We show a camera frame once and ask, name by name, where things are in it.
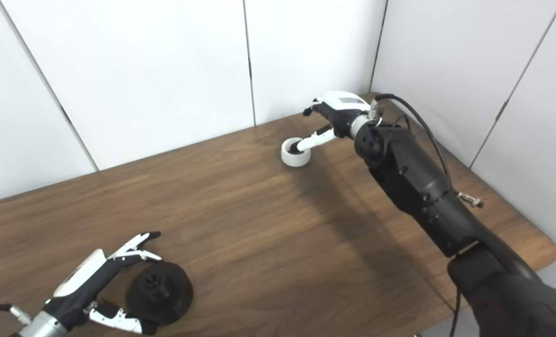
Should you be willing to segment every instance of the black round base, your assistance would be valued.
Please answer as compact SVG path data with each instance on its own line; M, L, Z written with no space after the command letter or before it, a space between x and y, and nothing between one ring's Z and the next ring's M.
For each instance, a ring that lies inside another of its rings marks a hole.
M184 269L169 262L156 263L140 273L126 298L130 312L158 326L179 320L192 301L193 286Z

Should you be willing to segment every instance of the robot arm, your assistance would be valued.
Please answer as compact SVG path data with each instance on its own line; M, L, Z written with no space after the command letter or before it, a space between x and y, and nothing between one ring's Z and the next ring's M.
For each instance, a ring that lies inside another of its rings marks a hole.
M141 321L108 301L97 302L96 296L121 267L140 261L162 261L160 256L141 249L144 243L160 235L160 232L136 235L107 258L102 249L96 249L57 287L38 315L26 320L27 325L12 336L62 337L88 319L111 328L154 335L154 324Z
M461 200L479 201L456 192L407 129L380 124L364 109L343 109L337 116L338 105L328 104L334 99L317 101L312 109L331 122L339 137L355 141L355 152L394 205L413 216L445 256L454 256L449 276L470 304L481 336L556 336L556 289L543 284L463 205Z

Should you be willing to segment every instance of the cable connector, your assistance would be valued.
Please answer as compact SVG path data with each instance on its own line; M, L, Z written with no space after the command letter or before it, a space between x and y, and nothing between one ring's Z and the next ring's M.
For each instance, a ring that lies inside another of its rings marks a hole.
M21 310L19 307L16 307L15 305L10 308L9 312L11 312L12 315L16 316L17 320L23 325L28 325L30 324L30 322L32 322L32 317L29 314L27 314L24 310Z
M372 100L370 105L370 112L367 115L370 118L370 120L372 120L372 119L376 119L377 113L378 113L378 102L376 100Z
M462 201L470 204L471 207L484 208L484 202L482 201L482 199L474 198L474 197L472 197L468 194L462 193L462 192L458 192L457 197L459 199L461 199Z

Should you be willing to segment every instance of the black joint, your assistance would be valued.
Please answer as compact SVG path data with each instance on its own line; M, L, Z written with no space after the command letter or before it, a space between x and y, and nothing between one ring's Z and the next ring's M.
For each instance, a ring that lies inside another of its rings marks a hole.
M152 336L157 332L157 326L147 321L141 321L141 330L143 335Z
M119 311L119 307L110 301L102 300L96 305L96 311L107 318L114 318Z
M328 132L331 128L332 128L332 124L328 124L328 125L326 125L326 126L323 126L323 127L319 128L319 129L316 131L317 136L319 136L319 135L321 135L321 134L323 134L323 133L325 133L325 132Z

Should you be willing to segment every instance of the robotic hand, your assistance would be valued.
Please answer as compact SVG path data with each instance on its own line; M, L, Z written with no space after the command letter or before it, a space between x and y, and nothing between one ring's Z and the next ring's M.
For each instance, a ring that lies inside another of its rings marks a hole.
M399 101L415 116L434 143L443 169L407 130L383 122L377 109L383 99ZM305 139L282 144L289 166L309 162L310 148L336 138L355 141L355 152L400 211L417 221L447 257L448 273L470 304L483 337L556 336L556 289L544 284L527 263L484 226L472 207L483 203L453 189L448 169L430 128L404 100L377 95L371 105L355 94L329 91L305 109L329 121Z
M143 335L155 334L155 324L141 321L108 301L96 301L96 295L119 273L121 267L141 261L161 262L160 256L141 249L147 241L160 235L160 232L136 235L107 258L102 249L96 249L57 287L53 297L45 302L34 319L12 307L17 312L12 311L12 314L26 324L12 336L62 337L88 319L111 328Z

